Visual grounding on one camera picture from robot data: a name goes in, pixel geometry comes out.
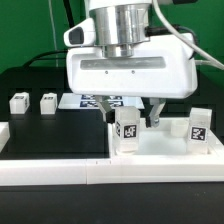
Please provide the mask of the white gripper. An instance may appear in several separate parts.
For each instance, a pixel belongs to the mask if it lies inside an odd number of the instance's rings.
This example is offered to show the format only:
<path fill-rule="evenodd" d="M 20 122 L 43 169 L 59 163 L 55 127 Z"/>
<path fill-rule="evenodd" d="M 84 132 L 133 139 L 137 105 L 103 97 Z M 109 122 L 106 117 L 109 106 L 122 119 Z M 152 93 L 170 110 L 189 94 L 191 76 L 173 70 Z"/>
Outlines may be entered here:
<path fill-rule="evenodd" d="M 150 98 L 152 109 L 145 118 L 150 128 L 159 126 L 165 99 L 186 98 L 197 89 L 193 51 L 173 35 L 153 36 L 135 45 L 131 57 L 115 58 L 104 57 L 95 39 L 91 18 L 64 33 L 68 84 L 76 94 L 97 95 L 96 104 L 108 124 L 115 122 L 115 111 L 105 96 Z"/>

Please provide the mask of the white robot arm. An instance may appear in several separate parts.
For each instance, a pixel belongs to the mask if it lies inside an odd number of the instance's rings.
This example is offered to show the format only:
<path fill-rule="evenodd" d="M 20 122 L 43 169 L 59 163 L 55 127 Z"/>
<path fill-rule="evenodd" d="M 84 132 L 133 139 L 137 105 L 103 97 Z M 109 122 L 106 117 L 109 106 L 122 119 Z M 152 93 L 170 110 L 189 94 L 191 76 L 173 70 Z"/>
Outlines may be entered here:
<path fill-rule="evenodd" d="M 148 127 L 159 125 L 167 99 L 197 88 L 194 51 L 163 28 L 149 26 L 152 0 L 84 0 L 86 19 L 64 33 L 70 89 L 90 94 L 112 121 L 105 96 L 143 97 L 152 110 Z"/>

